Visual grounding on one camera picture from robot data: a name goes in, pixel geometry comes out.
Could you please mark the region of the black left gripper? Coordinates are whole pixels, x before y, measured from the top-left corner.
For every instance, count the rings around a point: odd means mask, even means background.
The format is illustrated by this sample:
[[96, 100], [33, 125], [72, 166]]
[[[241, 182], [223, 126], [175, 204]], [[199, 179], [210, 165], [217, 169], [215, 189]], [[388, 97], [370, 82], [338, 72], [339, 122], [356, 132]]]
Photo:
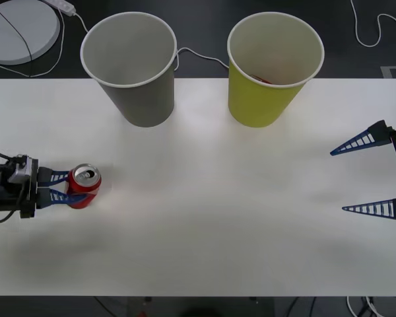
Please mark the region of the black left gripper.
[[67, 205], [73, 209], [85, 208], [92, 199], [89, 192], [66, 192], [40, 188], [38, 184], [59, 184], [69, 179], [70, 170], [56, 171], [38, 168], [38, 160], [30, 157], [14, 157], [0, 164], [0, 211], [8, 211], [6, 218], [19, 212], [20, 218], [35, 216], [35, 210], [52, 205]]

